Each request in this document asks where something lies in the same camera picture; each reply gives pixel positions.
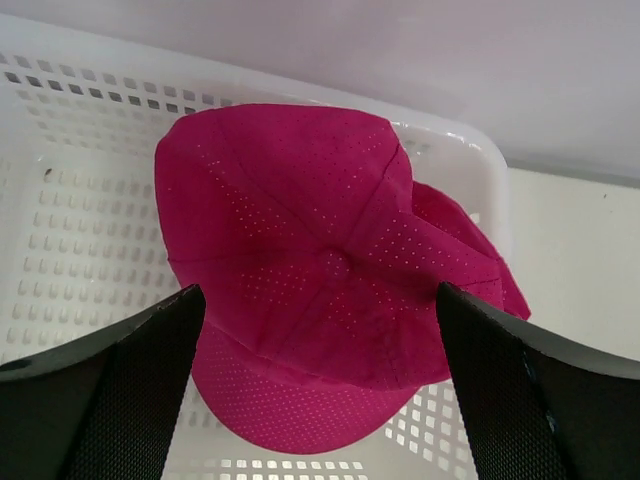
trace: white wall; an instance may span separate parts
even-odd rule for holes
[[[512,268],[532,321],[640,360],[640,190],[511,170]]]
[[[637,0],[0,0],[0,12],[462,119],[514,160],[640,178]]]

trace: cap brim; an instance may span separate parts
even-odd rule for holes
[[[192,374],[205,403],[229,430],[259,447],[293,454],[328,452],[366,437],[418,391],[276,383],[245,367],[224,334],[206,321]]]

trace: cap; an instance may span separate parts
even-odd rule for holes
[[[527,305],[463,209],[412,179],[390,123],[242,105],[176,122],[156,151],[169,262],[207,300],[193,378],[216,417],[272,450],[333,450],[449,377],[438,284]]]

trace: plastic basket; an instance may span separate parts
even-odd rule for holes
[[[389,118],[417,180],[458,200],[505,256],[507,169],[479,132],[406,108],[200,58],[0,16],[0,362],[66,342],[178,289],[153,192],[156,142],[181,115],[322,103]],[[475,478],[450,383],[387,425],[316,456],[251,446],[189,383],[172,480]]]

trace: cap button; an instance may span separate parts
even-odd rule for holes
[[[351,263],[347,256],[335,248],[328,248],[321,253],[320,261],[329,280],[343,280],[351,271]]]

